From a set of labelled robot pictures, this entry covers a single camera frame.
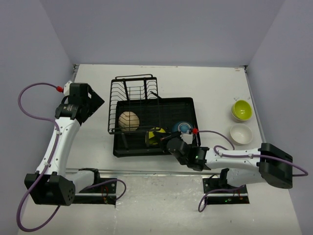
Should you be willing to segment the yellow green bowl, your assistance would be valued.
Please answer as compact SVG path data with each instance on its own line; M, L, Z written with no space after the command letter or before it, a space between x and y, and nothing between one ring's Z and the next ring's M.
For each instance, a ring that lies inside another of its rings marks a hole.
M253 112L252 111L252 107L245 100L238 100L238 101L236 101L233 104L233 106L231 108L231 111L233 111L238 116L239 115L243 115L244 113Z
M166 131L161 128L161 127L153 127L150 129L145 136L145 143L150 146L150 145L158 145L157 142L157 137L155 135L155 132L157 133L166 133Z

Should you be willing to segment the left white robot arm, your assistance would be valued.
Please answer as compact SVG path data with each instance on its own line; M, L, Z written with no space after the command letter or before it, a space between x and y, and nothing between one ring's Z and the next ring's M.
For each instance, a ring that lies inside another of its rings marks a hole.
M82 168L66 178L66 166L82 123L104 104L104 100L87 83L70 83L56 89L64 93L64 98L52 120L52 138L40 165L35 173L26 175L24 184L37 205L69 206L76 193L84 189L97 192L102 186L97 169Z

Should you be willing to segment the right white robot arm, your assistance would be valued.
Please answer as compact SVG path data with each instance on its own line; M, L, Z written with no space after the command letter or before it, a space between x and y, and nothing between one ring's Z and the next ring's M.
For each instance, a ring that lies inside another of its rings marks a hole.
M180 132L158 133L159 147L175 156L181 165L195 171L220 169L219 189L230 192L235 187L268 183L276 188L293 186L293 158L270 143L250 150L225 150L187 144Z

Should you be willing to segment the beige white bowl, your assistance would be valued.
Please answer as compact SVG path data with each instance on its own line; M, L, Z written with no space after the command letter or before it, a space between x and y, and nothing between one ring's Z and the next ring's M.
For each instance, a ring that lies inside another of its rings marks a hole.
M253 139L252 130L245 124L237 123L230 128L230 136L238 145L251 143Z
M244 113L243 115L236 115L233 111L231 111L231 115L234 118L234 120L238 122L246 122L249 121L253 115L253 112Z

